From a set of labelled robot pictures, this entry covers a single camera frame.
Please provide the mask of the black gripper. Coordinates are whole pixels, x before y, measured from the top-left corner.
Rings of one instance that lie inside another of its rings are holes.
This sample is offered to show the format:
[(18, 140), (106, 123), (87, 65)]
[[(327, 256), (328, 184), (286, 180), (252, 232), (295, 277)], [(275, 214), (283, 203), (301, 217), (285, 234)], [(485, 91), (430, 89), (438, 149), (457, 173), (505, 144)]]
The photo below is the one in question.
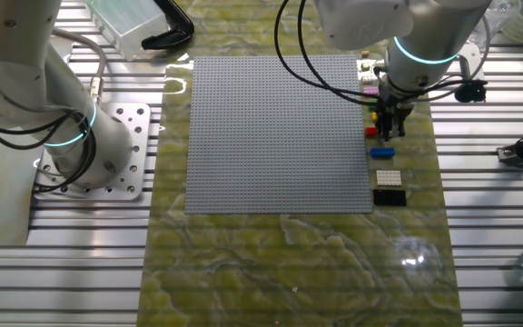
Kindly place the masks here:
[(377, 107), (376, 127), (382, 138), (389, 141), (391, 138), (405, 135), (404, 121), (416, 103), (413, 100), (403, 100), (404, 94), (396, 93), (395, 89), (387, 85), (379, 85), (379, 97), (382, 103)]

